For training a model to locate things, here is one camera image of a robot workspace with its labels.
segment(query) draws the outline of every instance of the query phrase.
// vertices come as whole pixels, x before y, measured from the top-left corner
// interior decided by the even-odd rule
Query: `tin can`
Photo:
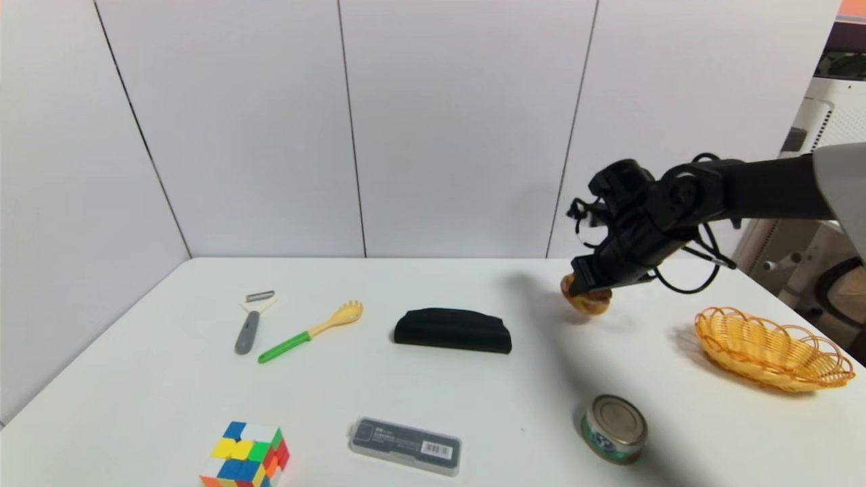
[[[635,463],[641,456],[649,428],[629,401],[601,395],[580,420],[584,440],[601,458],[614,464]]]

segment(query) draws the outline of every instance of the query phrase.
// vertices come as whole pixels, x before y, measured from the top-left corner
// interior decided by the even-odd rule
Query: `gray plastic case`
[[[462,450],[459,438],[361,418],[352,428],[349,448],[355,453],[455,476]]]

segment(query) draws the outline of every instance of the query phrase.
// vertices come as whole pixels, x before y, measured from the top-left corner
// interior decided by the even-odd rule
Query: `colorful cube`
[[[288,458],[279,427],[233,421],[200,477],[206,487],[276,487]]]

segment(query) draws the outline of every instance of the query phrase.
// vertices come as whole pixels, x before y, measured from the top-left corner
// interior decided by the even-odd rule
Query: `panel seam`
[[[355,147],[355,122],[352,118],[352,95],[349,92],[349,65],[346,62],[346,36],[343,34],[343,10],[337,0],[337,19],[339,21],[339,43],[343,48],[343,74],[346,76],[346,102],[349,106],[349,132],[352,135],[352,160],[355,163],[355,187],[358,191],[358,214],[361,219],[361,244],[364,257],[367,257],[367,238],[364,233],[364,209],[361,206],[361,177],[358,172],[358,149]]]
[[[132,112],[132,119],[135,120],[135,126],[139,130],[139,136],[141,137],[141,142],[145,146],[145,151],[147,152],[147,158],[151,161],[151,167],[153,167],[153,172],[157,176],[157,181],[159,182],[159,188],[163,192],[163,196],[165,197],[165,202],[168,204],[168,209],[171,212],[171,218],[174,219],[175,226],[178,227],[178,234],[180,235],[180,240],[184,243],[184,248],[186,249],[186,255],[192,259],[192,252],[190,252],[190,245],[186,243],[186,237],[184,236],[184,231],[180,228],[180,222],[178,221],[178,215],[174,212],[174,207],[171,206],[171,200],[168,198],[168,192],[165,190],[165,184],[163,184],[162,177],[159,175],[159,169],[157,169],[156,163],[153,162],[153,155],[151,154],[151,148],[147,145],[147,139],[145,139],[145,133],[141,130],[141,124],[139,123],[139,117],[135,113],[135,108],[132,106],[132,99],[129,98],[129,91],[126,89],[126,84],[123,82],[123,75],[120,74],[120,66],[117,63],[117,58],[114,56],[114,49],[111,47],[111,41],[108,40],[108,31],[106,30],[106,25],[102,22],[102,14],[100,12],[100,6],[94,0],[94,8],[96,9],[96,16],[100,20],[100,26],[102,27],[102,35],[106,38],[106,45],[108,46],[108,52],[111,54],[111,60],[114,63],[114,69],[117,70],[117,77],[120,79],[120,86],[123,88],[123,94],[126,96],[126,102],[129,103],[129,110]]]
[[[578,120],[578,107],[580,107],[580,95],[584,91],[584,81],[586,80],[586,69],[590,65],[590,48],[592,47],[592,37],[595,34],[595,23],[598,17],[598,5],[601,0],[596,0],[595,10],[592,12],[592,26],[590,26],[590,36],[586,42],[586,56],[584,56],[584,68],[580,74],[580,84],[578,85],[578,98],[574,102],[574,115],[572,116],[572,130],[568,133],[568,145],[565,146],[565,162],[562,163],[562,174],[559,177],[559,190],[556,193],[556,206],[553,208],[553,221],[550,224],[550,236],[547,237],[547,251],[544,258],[550,257],[550,246],[553,242],[553,230],[556,228],[556,216],[559,213],[559,201],[562,199],[562,186],[565,183],[565,169],[568,167],[568,155],[572,150],[572,138],[574,137],[574,124]]]

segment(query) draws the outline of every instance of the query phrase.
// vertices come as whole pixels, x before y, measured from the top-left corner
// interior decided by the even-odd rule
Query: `yellow woven basket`
[[[839,347],[806,328],[781,326],[736,308],[707,308],[695,317],[695,331],[715,365],[762,387],[817,391],[854,378]]]

